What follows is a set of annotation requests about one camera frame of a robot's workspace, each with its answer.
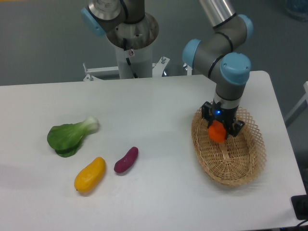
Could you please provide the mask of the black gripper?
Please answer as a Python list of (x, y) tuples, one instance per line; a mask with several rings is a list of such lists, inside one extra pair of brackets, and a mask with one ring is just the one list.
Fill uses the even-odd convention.
[(218, 121), (223, 124), (226, 129), (226, 139), (229, 136), (236, 137), (245, 123), (241, 120), (237, 120), (236, 112), (237, 107), (232, 109), (222, 108), (221, 102), (205, 102), (201, 107), (202, 119), (207, 121), (207, 127), (210, 127), (213, 121)]

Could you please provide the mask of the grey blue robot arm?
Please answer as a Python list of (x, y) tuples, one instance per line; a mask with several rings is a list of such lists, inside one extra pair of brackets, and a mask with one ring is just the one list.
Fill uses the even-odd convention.
[[(217, 143), (237, 136), (244, 122), (236, 119), (251, 62), (235, 49), (253, 34), (253, 23), (237, 14), (228, 0), (202, 0), (214, 35), (208, 42), (189, 41), (182, 60), (216, 84), (214, 99), (202, 105), (202, 118), (208, 122), (209, 138)], [(157, 21), (145, 11), (142, 0), (90, 0), (81, 10), (93, 34), (107, 36), (117, 51), (122, 79), (152, 77), (150, 46), (157, 39)]]

